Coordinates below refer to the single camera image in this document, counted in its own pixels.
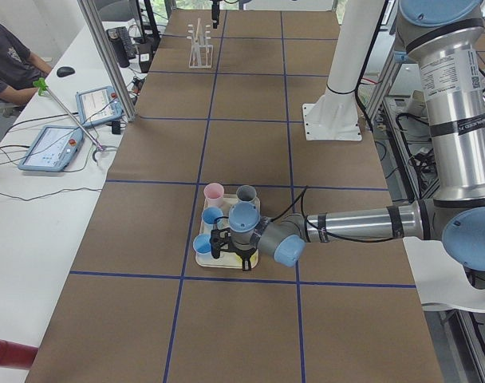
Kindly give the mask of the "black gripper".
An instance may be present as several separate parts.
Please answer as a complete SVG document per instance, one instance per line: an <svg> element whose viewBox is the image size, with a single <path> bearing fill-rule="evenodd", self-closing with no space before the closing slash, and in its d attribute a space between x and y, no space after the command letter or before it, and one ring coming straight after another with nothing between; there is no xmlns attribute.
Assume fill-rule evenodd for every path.
<svg viewBox="0 0 485 383"><path fill-rule="evenodd" d="M229 230L227 239L211 238L211 256L219 259L222 253L235 253L242 260L242 270L252 270L251 256L254 246L250 243L250 235Z"/></svg>

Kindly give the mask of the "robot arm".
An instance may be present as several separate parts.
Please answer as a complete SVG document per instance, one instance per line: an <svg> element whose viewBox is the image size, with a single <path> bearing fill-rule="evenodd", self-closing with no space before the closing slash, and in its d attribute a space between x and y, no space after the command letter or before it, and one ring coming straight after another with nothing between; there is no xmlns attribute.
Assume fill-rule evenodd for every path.
<svg viewBox="0 0 485 383"><path fill-rule="evenodd" d="M485 105L474 44L483 32L477 1L401 1L396 46L420 68L439 190L431 199L367 211L269 218L250 202L214 227L210 252L234 253L250 269L260 251L292 267L307 243L439 240L458 263L485 271Z"/></svg>

